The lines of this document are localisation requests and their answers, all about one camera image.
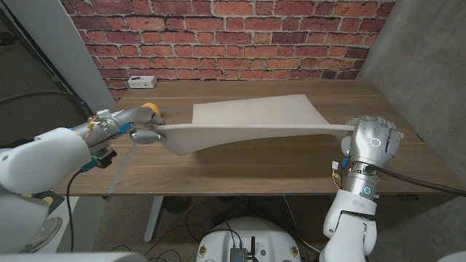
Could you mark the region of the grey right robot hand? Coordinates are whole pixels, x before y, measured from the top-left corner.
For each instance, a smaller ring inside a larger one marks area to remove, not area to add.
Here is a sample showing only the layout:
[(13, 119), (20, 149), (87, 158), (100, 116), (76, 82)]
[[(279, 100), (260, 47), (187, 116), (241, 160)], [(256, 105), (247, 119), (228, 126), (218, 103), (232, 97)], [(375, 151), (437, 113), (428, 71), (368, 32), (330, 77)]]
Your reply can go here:
[(381, 117), (362, 116), (347, 122), (354, 127), (341, 140), (341, 151), (351, 162), (384, 167), (397, 154), (404, 134)]

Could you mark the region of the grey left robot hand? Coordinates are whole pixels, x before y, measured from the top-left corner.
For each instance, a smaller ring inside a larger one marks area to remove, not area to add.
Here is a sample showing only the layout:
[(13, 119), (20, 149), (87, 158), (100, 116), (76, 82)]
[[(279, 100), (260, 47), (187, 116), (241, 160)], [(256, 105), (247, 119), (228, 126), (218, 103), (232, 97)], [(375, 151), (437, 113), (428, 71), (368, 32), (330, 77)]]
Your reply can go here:
[(142, 125), (152, 132), (153, 126), (164, 125), (159, 109), (154, 105), (129, 108), (111, 113), (108, 109), (97, 112), (84, 124), (72, 127), (89, 148), (106, 147), (110, 140), (125, 133), (135, 131), (136, 125)]

